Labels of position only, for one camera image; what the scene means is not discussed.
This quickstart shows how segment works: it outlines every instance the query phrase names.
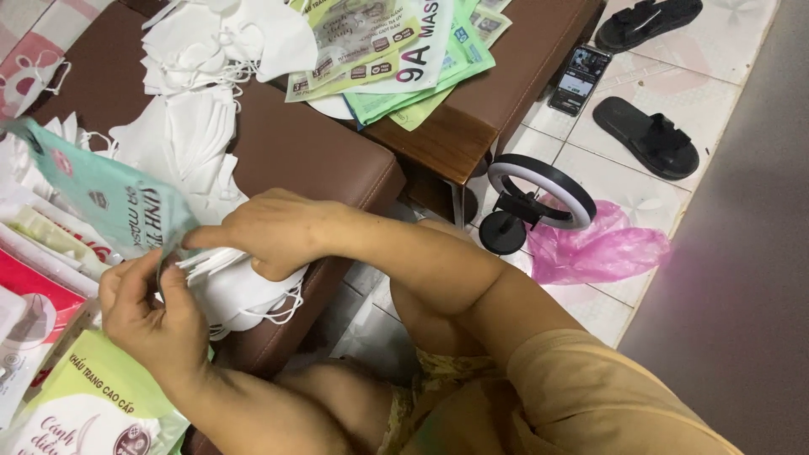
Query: hand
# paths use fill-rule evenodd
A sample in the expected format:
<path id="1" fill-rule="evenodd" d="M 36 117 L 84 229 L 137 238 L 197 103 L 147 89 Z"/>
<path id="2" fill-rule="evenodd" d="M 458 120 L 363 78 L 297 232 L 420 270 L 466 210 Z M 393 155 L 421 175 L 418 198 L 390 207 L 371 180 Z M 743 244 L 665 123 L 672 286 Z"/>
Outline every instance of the hand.
<path id="1" fill-rule="evenodd" d="M 143 365 L 168 395 L 204 380 L 211 365 L 205 314 L 188 290 L 185 273 L 173 264 L 160 277 L 165 308 L 155 309 L 149 283 L 159 260 L 156 249 L 106 270 L 99 298 L 110 340 Z"/>
<path id="2" fill-rule="evenodd" d="M 221 226 L 202 226 L 186 235 L 187 249 L 231 247 L 253 256 L 252 268 L 270 281 L 331 254 L 345 221 L 356 210 L 330 201 L 312 201 L 273 188 L 234 210 Z"/>

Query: black sandal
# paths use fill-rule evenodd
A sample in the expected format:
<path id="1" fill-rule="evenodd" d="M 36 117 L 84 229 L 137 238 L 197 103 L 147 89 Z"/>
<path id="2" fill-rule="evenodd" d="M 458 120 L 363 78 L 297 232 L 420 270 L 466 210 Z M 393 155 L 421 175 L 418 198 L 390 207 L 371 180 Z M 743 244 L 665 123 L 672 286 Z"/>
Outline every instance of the black sandal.
<path id="1" fill-rule="evenodd" d="M 624 52 L 665 32 L 688 25 L 702 11 L 702 0 L 643 0 L 618 11 L 595 34 L 595 45 Z"/>
<path id="2" fill-rule="evenodd" d="M 593 119 L 660 178 L 682 180 L 700 165 L 691 138 L 683 130 L 675 130 L 674 123 L 661 113 L 649 117 L 628 101 L 610 96 L 595 106 Z"/>

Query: person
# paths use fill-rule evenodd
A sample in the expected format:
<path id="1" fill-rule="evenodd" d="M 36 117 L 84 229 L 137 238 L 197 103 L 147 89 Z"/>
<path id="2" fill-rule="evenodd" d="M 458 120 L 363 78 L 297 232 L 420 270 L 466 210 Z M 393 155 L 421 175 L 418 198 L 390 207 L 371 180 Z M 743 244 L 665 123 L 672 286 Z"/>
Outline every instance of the person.
<path id="1" fill-rule="evenodd" d="M 240 249 L 273 281 L 321 257 L 371 264 L 391 277 L 423 369 L 405 390 L 350 360 L 272 382 L 220 368 L 179 268 L 159 278 L 164 308 L 147 299 L 160 251 L 108 270 L 104 330 L 225 455 L 740 453 L 525 273 L 448 224 L 271 189 L 184 246 Z"/>

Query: ring light stand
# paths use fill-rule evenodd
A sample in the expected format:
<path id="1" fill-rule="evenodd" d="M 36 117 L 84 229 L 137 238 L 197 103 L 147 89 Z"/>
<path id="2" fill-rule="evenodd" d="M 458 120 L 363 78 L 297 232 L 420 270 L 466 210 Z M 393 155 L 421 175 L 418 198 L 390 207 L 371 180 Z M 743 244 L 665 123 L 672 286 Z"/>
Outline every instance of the ring light stand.
<path id="1" fill-rule="evenodd" d="M 500 194 L 494 212 L 481 222 L 479 233 L 483 246 L 495 254 L 512 254 L 525 243 L 523 222 L 533 229 L 538 223 L 553 228 L 580 231 L 590 226 L 595 217 L 595 202 L 590 194 L 555 167 L 525 155 L 507 153 L 489 166 L 489 182 Z M 518 177 L 539 186 L 564 204 L 570 211 L 557 210 L 525 194 L 511 181 Z"/>

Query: smartphone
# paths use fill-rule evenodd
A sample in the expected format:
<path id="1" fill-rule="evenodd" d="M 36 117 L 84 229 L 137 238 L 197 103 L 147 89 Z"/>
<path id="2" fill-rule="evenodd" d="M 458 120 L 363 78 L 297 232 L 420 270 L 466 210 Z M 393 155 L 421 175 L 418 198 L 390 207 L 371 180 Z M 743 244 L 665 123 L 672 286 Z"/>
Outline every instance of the smartphone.
<path id="1" fill-rule="evenodd" d="M 580 45 L 565 68 L 548 106 L 576 117 L 601 80 L 612 54 L 588 45 Z"/>

